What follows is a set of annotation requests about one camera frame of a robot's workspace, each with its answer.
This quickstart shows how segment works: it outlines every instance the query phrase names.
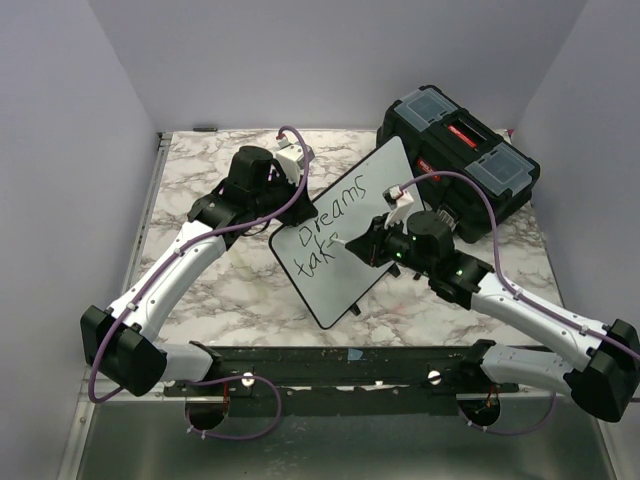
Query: white wall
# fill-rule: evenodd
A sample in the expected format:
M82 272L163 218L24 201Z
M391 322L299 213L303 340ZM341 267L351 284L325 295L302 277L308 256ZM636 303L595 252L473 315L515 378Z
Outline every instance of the white wall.
M566 305L640 330L640 3L589 2L516 130ZM621 424L640 478L640 405Z
M0 475L55 478L79 320L121 283L155 129L85 0L0 16Z
M434 83L513 126L585 0L90 0L156 125L379 126Z

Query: marble countertop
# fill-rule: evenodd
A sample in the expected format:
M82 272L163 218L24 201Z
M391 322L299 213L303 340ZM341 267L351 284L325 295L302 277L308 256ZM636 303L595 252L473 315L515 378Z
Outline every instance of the marble countertop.
M311 198L375 148L375 132L305 130L316 159L311 165ZM243 145L275 150L273 130L176 133L139 274L171 244L198 197L227 175L233 154ZM242 238L211 265L176 305L160 332L161 342L196 340L208 345L253 346L438 346L470 345L481 338L510 345L536 342L486 315L439 299L426 280L386 275L358 302L362 313L347 313L322 330L271 253L267 240L278 225ZM507 276L524 288L560 304L533 210L527 205L499 228L500 252ZM491 241L458 248L493 264Z

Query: black toolbox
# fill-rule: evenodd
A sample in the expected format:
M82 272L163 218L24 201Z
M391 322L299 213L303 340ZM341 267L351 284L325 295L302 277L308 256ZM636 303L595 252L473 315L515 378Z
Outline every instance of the black toolbox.
M389 107L376 146L402 139L414 176L438 170L474 180L489 198L498 224L531 199L540 165L472 116L442 91L427 85ZM463 181L435 177L418 183L422 200L467 243L491 231L478 194Z

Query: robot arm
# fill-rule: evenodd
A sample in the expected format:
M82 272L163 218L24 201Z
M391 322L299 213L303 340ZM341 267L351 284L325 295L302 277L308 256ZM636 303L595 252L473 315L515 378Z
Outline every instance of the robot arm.
M81 319L85 358L89 365L117 319L124 320L108 340L99 371L134 395L147 393L158 381L202 380L216 354L192 342L155 345L160 329L191 284L250 227L291 201L300 186L305 157L300 144L280 135L275 159L259 147L242 147L234 155L229 176L211 193L196 200L180 231L151 269L106 310L90 307ZM313 151L306 147L307 157ZM276 217L295 226L317 215L304 186L297 200ZM213 236L214 230L220 234Z
M347 250L373 267L395 261L425 275L429 287L444 300L502 320L551 350L482 342L478 363L492 382L520 383L570 395L588 413L618 421L640 383L640 364L587 332L615 339L638 353L635 329L621 320L607 326L581 317L508 279L504 279L509 282L506 288L493 267L455 249L450 226L435 212L411 215L405 233L403 220L413 199L409 192L395 189L385 193L392 212L375 217L364 235L345 244ZM581 328L568 328L553 314Z

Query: black bracket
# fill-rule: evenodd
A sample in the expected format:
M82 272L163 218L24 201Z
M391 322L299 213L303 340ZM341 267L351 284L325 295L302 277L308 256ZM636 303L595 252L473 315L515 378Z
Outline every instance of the black bracket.
M349 311L353 313L356 317L362 313L362 310L360 310L360 307L358 307L357 303L354 303L353 305L351 305L349 307Z
M253 372L271 380L284 403L282 414L300 416L358 416L425 413L458 415L457 394L486 395L493 385L478 374L478 347L216 347L221 361L207 379ZM433 383L430 372L441 375ZM389 388L366 387L382 380ZM342 391L336 386L351 385ZM500 392L516 392L503 384ZM273 391L256 381L246 389L240 381L208 387L176 383L165 387L167 397L187 399L192 424L210 429L226 415L266 417L276 408ZM194 397L223 397L227 401L190 401Z
M398 267L397 263L391 265L388 271L394 278L398 278L400 276L400 267Z

